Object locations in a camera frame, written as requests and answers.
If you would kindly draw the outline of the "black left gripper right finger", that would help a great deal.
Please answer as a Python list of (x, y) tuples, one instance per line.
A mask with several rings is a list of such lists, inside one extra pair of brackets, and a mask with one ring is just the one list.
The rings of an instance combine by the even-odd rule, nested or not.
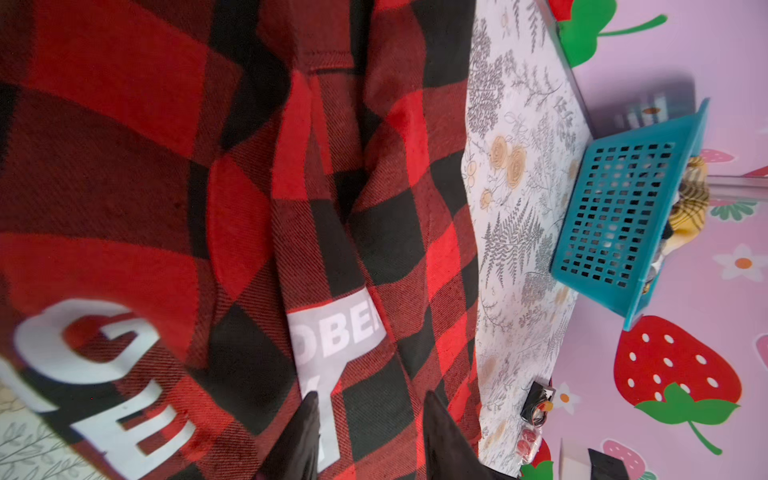
[(450, 414), (442, 406), (425, 406), (424, 452), (428, 479), (503, 479), (482, 465)]

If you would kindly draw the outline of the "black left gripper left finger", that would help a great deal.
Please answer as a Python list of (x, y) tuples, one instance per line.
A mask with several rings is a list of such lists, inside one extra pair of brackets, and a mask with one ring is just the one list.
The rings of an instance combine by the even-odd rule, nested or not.
[(256, 473), (259, 480), (316, 479), (320, 413), (318, 394), (308, 393)]

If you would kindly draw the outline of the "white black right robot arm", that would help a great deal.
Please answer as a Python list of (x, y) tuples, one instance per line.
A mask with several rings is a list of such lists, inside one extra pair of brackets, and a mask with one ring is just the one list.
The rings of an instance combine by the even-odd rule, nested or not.
[(562, 440), (560, 480), (629, 480), (624, 462), (571, 440)]

